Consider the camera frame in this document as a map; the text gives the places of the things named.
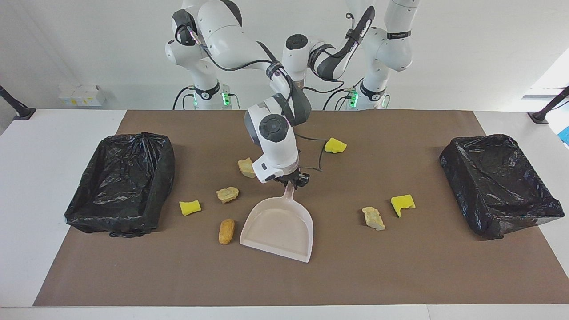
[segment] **crumpled plastic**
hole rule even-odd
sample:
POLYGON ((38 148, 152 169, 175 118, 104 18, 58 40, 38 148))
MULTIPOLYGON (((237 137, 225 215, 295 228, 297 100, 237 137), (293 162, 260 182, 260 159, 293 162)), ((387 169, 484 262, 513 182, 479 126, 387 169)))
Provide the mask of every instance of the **crumpled plastic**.
POLYGON ((454 138, 440 163, 468 225, 485 239, 565 216, 512 137, 454 138))
POLYGON ((172 189, 174 165, 166 136, 143 132, 103 139, 64 214, 66 223, 111 237, 152 232, 172 189))

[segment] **green light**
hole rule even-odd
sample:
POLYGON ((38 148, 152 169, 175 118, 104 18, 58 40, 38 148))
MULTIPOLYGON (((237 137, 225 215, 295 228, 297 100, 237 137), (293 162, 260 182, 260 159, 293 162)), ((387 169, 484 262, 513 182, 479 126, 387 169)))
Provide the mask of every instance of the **green light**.
POLYGON ((359 96, 360 96, 360 95, 358 95, 357 92, 354 92, 354 93, 353 93, 352 98, 350 99, 350 106, 351 106, 352 108, 355 108, 355 107, 356 107, 357 99, 358 99, 359 96))
POLYGON ((221 95, 223 96, 223 104, 229 105, 231 103, 231 100, 229 99, 227 94, 225 92, 222 92, 221 95))

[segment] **table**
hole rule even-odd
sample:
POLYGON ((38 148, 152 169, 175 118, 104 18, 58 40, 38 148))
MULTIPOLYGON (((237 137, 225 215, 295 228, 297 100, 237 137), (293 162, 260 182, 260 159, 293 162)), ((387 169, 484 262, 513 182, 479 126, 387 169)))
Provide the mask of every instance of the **table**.
MULTIPOLYGON (((562 318, 569 305, 546 306, 317 306, 317 307, 98 307, 29 308, 67 232, 60 213, 73 195, 98 142, 114 134, 124 110, 39 110, 26 122, 13 123, 0 137, 0 206, 6 228, 0 235, 0 305, 3 318, 113 316, 156 318, 413 318, 475 317, 562 318), (58 188, 50 188, 57 181, 58 188)), ((569 206, 569 151, 546 126, 520 113, 476 112, 486 134, 514 137, 550 191, 569 206)), ((569 270, 569 220, 540 226, 564 270, 569 270)))

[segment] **dustpan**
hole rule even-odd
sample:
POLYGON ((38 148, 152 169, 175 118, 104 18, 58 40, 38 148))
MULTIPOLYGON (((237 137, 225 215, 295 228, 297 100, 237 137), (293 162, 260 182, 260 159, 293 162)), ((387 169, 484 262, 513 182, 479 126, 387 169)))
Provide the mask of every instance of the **dustpan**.
POLYGON ((293 200, 289 183, 284 195, 259 202, 247 218, 240 243, 275 255, 308 262, 314 227, 308 210, 293 200))

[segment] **black pole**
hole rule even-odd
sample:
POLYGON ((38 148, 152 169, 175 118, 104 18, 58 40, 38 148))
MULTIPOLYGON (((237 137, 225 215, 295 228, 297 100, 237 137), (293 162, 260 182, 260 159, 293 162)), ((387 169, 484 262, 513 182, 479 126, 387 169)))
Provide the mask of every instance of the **black pole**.
POLYGON ((541 109, 537 112, 528 112, 530 118, 536 124, 547 124, 548 122, 545 121, 545 115, 553 110, 561 101, 569 96, 569 86, 565 87, 565 89, 561 90, 561 93, 555 96, 551 101, 545 106, 545 108, 541 109))
POLYGON ((14 120, 28 120, 32 114, 36 111, 35 108, 28 108, 25 104, 21 103, 20 101, 16 100, 12 97, 8 91, 4 90, 4 87, 0 85, 0 96, 8 102, 16 110, 17 116, 14 117, 14 120))

